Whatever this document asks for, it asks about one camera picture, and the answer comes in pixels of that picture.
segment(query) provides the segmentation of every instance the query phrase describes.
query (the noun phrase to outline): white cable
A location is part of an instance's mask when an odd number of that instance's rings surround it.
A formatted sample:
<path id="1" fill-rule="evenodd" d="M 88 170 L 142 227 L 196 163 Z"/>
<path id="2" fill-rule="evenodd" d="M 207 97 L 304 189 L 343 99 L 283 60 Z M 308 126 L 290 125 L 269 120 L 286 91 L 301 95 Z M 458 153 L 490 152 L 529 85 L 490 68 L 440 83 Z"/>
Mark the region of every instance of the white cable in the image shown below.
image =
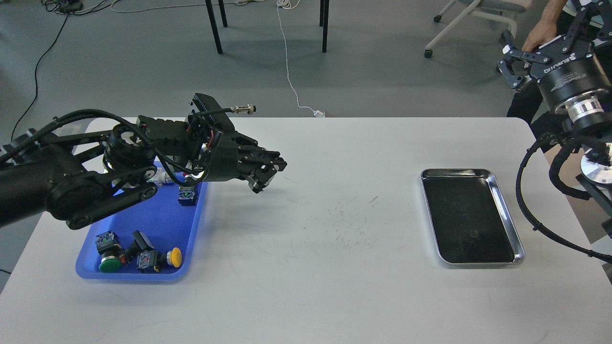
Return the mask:
<path id="1" fill-rule="evenodd" d="M 244 5 L 247 5 L 247 4 L 251 3 L 251 2 L 264 2 L 264 1 L 265 0 L 236 0 L 236 1 L 234 1 L 234 3 L 237 6 L 244 6 Z"/>
<path id="2" fill-rule="evenodd" d="M 280 20 L 280 11 L 279 11 L 279 8 L 281 8 L 281 6 L 277 6 L 276 7 L 276 14 L 278 15 L 278 23 L 280 25 L 280 32 L 283 34 L 283 40 L 285 41 L 285 65 L 287 67 L 287 81 L 289 81 L 289 86 L 291 86 L 291 89 L 293 90 L 293 93 L 296 94 L 297 107 L 298 108 L 308 108 L 308 109 L 310 109 L 310 111 L 312 111 L 313 114 L 316 114 L 317 112 L 315 110 L 313 110 L 311 107 L 306 107 L 306 106 L 300 105 L 300 98 L 298 98 L 296 89 L 293 88 L 293 84 L 291 83 L 291 79 L 289 79 L 289 53 L 287 51 L 287 38 L 285 38 L 285 32 L 283 31 L 283 22 Z"/>
<path id="3" fill-rule="evenodd" d="M 113 5 L 115 5 L 115 3 L 118 2 L 118 1 L 119 0 L 113 0 L 113 3 L 111 4 L 111 7 L 110 7 L 111 11 L 117 12 L 117 13 L 138 13 L 138 12 L 144 12 L 144 11 L 150 11 L 150 10 L 173 9 L 173 8 L 177 8 L 177 7 L 193 7 L 193 6 L 205 6 L 206 5 L 206 4 L 177 5 L 177 6 L 152 7 L 150 9 L 136 10 L 136 11 L 118 11 L 118 10 L 113 8 Z"/>
<path id="4" fill-rule="evenodd" d="M 224 2 L 223 4 L 224 5 L 235 4 L 237 6 L 244 6 L 244 5 L 246 5 L 246 4 L 250 3 L 250 2 L 264 2 L 264 1 L 265 0 L 235 0 L 234 2 Z M 116 9 L 113 8 L 113 5 L 115 5 L 115 2 L 119 2 L 119 0 L 113 0 L 113 3 L 110 5 L 110 9 L 113 12 L 117 12 L 117 13 L 138 13 L 138 12 L 144 12 L 144 11 L 150 11 L 150 10 L 176 9 L 178 7 L 206 6 L 206 4 L 193 4 L 193 5 L 176 5 L 176 6 L 153 7 L 153 8 L 150 8 L 150 9 L 135 10 L 135 11 L 119 11 L 119 10 L 116 10 Z"/>
<path id="5" fill-rule="evenodd" d="M 281 7 L 283 10 L 293 10 L 300 4 L 300 0 L 297 0 L 297 4 L 295 6 L 291 5 L 291 0 L 276 0 L 276 6 Z"/>

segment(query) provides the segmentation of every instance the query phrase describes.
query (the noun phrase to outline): blue tray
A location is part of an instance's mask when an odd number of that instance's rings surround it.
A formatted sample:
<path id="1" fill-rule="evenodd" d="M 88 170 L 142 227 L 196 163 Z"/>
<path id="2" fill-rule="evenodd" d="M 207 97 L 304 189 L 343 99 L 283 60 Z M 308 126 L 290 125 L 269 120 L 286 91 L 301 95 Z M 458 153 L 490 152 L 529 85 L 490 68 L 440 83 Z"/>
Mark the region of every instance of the blue tray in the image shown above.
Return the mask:
<path id="1" fill-rule="evenodd" d="M 199 183 L 197 187 L 196 206 L 181 206 L 177 201 L 178 185 L 165 184 L 159 187 L 157 194 L 150 200 L 93 223 L 76 259 L 77 274 L 84 279 L 133 281 L 170 281 L 183 276 L 191 261 L 207 184 Z M 132 232 L 135 230 L 146 234 L 159 252 L 167 252 L 173 247 L 178 247 L 182 252 L 182 264 L 178 268 L 166 266 L 156 274 L 144 274 L 136 269 L 134 260 L 122 266 L 117 272 L 100 272 L 98 270 L 100 255 L 95 249 L 95 236 L 109 230 L 119 236 L 119 243 L 123 249 L 132 243 Z"/>

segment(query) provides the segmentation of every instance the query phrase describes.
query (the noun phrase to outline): chair leg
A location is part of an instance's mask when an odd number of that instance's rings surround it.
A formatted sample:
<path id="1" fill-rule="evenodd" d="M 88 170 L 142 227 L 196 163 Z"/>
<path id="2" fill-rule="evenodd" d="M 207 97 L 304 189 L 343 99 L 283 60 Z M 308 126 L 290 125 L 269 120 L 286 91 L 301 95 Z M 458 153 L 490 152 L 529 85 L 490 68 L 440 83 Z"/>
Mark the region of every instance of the chair leg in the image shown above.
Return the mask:
<path id="1" fill-rule="evenodd" d="M 228 19 L 225 16 L 225 5 L 223 3 L 223 0 L 219 0 L 219 11 L 221 11 L 221 21 L 223 22 L 223 27 L 227 28 L 228 27 Z"/>
<path id="2" fill-rule="evenodd" d="M 500 23 L 508 24 L 508 31 L 512 34 L 512 37 L 517 36 L 517 22 L 512 19 L 512 17 L 504 17 L 502 15 L 486 13 L 481 11 L 473 11 L 471 15 L 479 18 L 489 19 L 498 21 Z"/>
<path id="3" fill-rule="evenodd" d="M 440 11 L 440 13 L 438 13 L 438 15 L 441 17 L 443 16 L 451 7 L 453 7 L 454 4 L 457 3 L 457 0 L 450 0 L 450 2 L 444 6 L 444 8 L 442 9 L 442 11 Z"/>
<path id="4" fill-rule="evenodd" d="M 329 0 L 323 0 L 323 53 L 327 53 L 327 22 L 329 21 Z"/>
<path id="5" fill-rule="evenodd" d="M 465 8 L 459 15 L 451 21 L 434 39 L 431 40 L 426 46 L 425 50 L 431 50 L 437 43 L 444 37 L 450 30 L 452 30 L 465 16 L 470 14 L 479 4 L 481 0 L 474 0 L 467 8 Z"/>
<path id="6" fill-rule="evenodd" d="M 319 8 L 319 26 L 323 27 L 323 7 L 325 0 L 321 0 L 321 7 Z"/>
<path id="7" fill-rule="evenodd" d="M 215 39 L 215 45 L 217 46 L 217 53 L 223 54 L 221 48 L 221 40 L 219 39 L 219 31 L 217 29 L 217 20 L 215 20 L 215 13 L 212 11 L 212 0 L 205 0 L 206 10 L 208 11 L 208 19 L 211 21 L 212 36 Z"/>

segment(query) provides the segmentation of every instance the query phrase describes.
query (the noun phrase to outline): robotic arm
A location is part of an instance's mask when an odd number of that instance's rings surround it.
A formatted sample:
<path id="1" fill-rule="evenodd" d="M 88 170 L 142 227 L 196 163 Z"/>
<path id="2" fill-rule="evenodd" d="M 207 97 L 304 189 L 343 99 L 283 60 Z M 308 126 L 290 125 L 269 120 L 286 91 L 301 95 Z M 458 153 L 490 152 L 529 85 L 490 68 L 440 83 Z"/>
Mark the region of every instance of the robotic arm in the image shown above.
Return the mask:
<path id="1" fill-rule="evenodd" d="M 553 185 L 568 196 L 583 200 L 593 197 L 612 217 L 612 201 L 601 190 L 612 190 L 612 113 L 602 106 L 602 102 L 612 98 L 612 86 L 594 53 L 595 43 L 586 37 L 591 18 L 601 15 L 603 27 L 596 41 L 601 45 L 612 44 L 612 6 L 607 0 L 572 2 L 577 15 L 568 33 L 555 37 L 533 53 L 521 51 L 514 45 L 509 32 L 504 33 L 507 45 L 498 69 L 510 87 L 520 92 L 528 83 L 536 82 L 550 113 L 564 119 L 564 133 L 546 133 L 528 150 L 518 171 L 517 198 L 534 230 L 560 244 L 612 263 L 612 256 L 579 247 L 546 228 L 526 207 L 521 194 L 522 172 L 530 156 L 539 147 L 555 141 L 563 147 L 549 170 Z M 583 148 L 585 154 L 577 180 L 586 191 L 571 188 L 559 178 L 563 163 L 579 148 Z M 612 237 L 612 219 L 602 226 Z"/>
<path id="2" fill-rule="evenodd" d="M 169 177 L 190 187 L 199 182 L 246 180 L 258 193 L 286 162 L 279 152 L 258 146 L 237 132 L 226 113 L 252 113 L 254 106 L 221 108 L 209 95 L 195 94 L 185 121 L 138 116 L 132 124 L 100 110 L 80 110 L 55 118 L 0 149 L 0 226 L 47 210 L 75 230 L 155 195 L 150 181 L 157 157 Z M 112 130 L 70 136 L 52 131 L 86 118 L 111 118 Z M 97 145 L 72 154 L 81 144 Z M 102 155 L 105 173 L 83 163 Z M 175 172 L 193 175 L 180 181 Z"/>

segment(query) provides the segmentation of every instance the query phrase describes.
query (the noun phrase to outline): person's arm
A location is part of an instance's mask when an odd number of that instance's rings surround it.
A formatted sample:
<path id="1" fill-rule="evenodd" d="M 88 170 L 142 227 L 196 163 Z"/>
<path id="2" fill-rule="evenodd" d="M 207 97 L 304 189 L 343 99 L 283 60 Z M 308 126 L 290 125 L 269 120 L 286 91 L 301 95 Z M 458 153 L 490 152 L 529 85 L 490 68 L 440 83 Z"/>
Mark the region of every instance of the person's arm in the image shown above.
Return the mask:
<path id="1" fill-rule="evenodd" d="M 525 40 L 525 44 L 522 47 L 523 51 L 532 51 L 537 46 L 549 42 L 557 36 L 557 19 L 559 19 L 565 2 L 565 0 L 548 1 L 540 21 L 534 26 Z"/>

